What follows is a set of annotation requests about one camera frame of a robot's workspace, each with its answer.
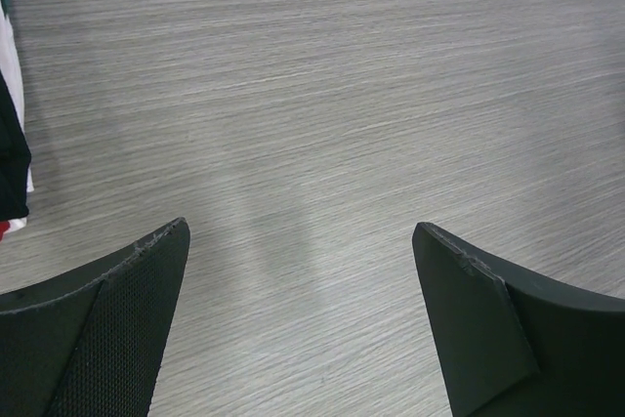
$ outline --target black fabric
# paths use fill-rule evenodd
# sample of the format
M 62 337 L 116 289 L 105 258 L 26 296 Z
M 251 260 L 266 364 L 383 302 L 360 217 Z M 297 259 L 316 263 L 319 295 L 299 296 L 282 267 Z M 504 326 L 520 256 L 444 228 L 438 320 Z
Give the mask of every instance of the black fabric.
M 625 415 L 625 301 L 432 224 L 417 226 L 413 248 L 454 417 Z
M 28 215 L 26 188 L 30 149 L 11 94 L 0 76 L 0 221 Z
M 0 417 L 145 417 L 189 237 L 179 219 L 94 263 L 1 295 Z

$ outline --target red fabric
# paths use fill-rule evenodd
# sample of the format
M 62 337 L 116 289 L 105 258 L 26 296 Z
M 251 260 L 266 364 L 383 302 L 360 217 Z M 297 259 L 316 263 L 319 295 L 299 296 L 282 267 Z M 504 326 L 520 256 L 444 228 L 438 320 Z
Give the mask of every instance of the red fabric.
M 11 227 L 9 222 L 0 222 L 0 241 L 2 241 L 2 236 L 4 232 Z

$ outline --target clothing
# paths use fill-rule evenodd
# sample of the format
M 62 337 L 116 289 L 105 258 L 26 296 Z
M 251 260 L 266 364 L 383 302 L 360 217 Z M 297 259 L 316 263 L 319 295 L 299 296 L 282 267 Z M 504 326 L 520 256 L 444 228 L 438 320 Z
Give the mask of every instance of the clothing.
M 10 227 L 11 224 L 9 224 L 9 222 L 0 222 L 0 241 L 2 241 L 4 233 L 6 233 Z
M 26 225 L 26 193 L 33 186 L 20 61 L 7 6 L 0 0 L 0 223 L 7 222 L 11 232 Z

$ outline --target gray wood-grain floor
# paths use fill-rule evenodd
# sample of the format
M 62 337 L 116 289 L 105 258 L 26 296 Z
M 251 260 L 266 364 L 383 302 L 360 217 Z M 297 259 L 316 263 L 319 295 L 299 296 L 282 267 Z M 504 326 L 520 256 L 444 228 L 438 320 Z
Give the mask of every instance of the gray wood-grain floor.
M 625 296 L 625 0 L 12 0 L 0 289 L 179 215 L 151 415 L 448 416 L 418 221 Z

